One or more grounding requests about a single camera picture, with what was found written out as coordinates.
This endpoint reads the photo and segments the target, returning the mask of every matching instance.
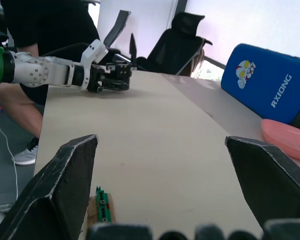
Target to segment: pink object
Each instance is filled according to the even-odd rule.
[[[270,119],[263,119],[261,127],[267,143],[276,145],[291,158],[300,160],[300,129]]]

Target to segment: cartoon logo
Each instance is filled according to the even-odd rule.
[[[244,60],[239,63],[236,67],[236,75],[239,78],[238,85],[239,88],[244,89],[247,81],[251,78],[254,74],[256,65],[253,62],[249,62],[248,60]]]

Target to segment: table surface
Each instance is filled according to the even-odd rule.
[[[261,234],[224,145],[228,135],[261,139],[261,118],[218,83],[136,71],[125,92],[50,87],[35,172],[89,134],[99,136],[91,195],[111,193],[118,223],[149,225],[155,238],[192,238],[207,223]]]

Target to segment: white sneaker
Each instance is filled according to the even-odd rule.
[[[30,165],[36,162],[39,139],[33,138],[28,143],[26,150],[14,155],[14,163],[17,165]]]

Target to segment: person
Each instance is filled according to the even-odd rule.
[[[77,43],[92,43],[99,35],[80,0],[1,0],[7,28],[18,52],[42,56]],[[55,57],[80,62],[84,49]],[[21,127],[34,135],[27,148],[14,156],[15,164],[36,161],[43,116],[36,104],[46,104],[48,85],[27,87],[0,84],[0,104]]]

